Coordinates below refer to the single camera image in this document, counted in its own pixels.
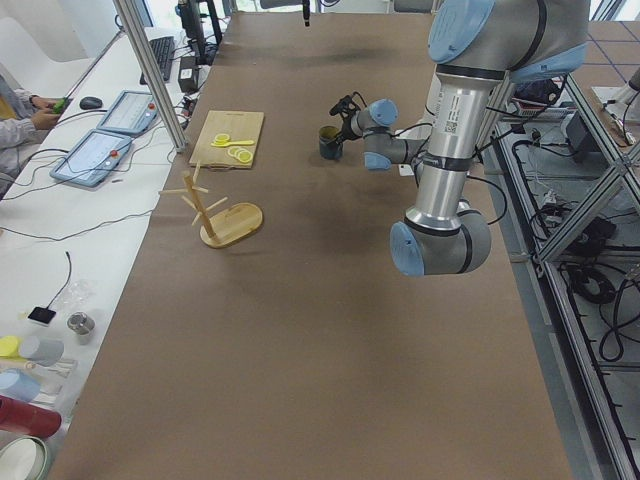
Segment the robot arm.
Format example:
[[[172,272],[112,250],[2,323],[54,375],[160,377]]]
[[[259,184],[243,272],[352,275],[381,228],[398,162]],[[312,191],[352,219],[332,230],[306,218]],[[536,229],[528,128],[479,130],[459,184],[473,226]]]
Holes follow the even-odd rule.
[[[416,201],[390,232],[396,268],[405,275],[459,274],[491,250],[483,215],[462,199],[491,90],[550,79],[586,56],[587,1],[446,1],[429,34],[440,89],[419,156]]]
[[[364,164],[368,170],[389,170],[392,164],[411,164],[426,149],[427,139],[406,139],[390,129],[398,118],[396,104],[390,99],[374,101],[361,109],[351,96],[341,98],[330,110],[342,119],[340,138],[362,139]]]

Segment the person hand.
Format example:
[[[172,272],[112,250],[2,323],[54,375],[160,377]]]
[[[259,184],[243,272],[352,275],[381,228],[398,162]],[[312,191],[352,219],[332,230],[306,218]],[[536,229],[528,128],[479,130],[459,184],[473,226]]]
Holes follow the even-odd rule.
[[[32,106],[36,109],[31,116],[31,121],[37,130],[51,130],[60,119],[60,114],[55,113],[53,108],[58,103],[58,99],[32,96],[30,98]]]

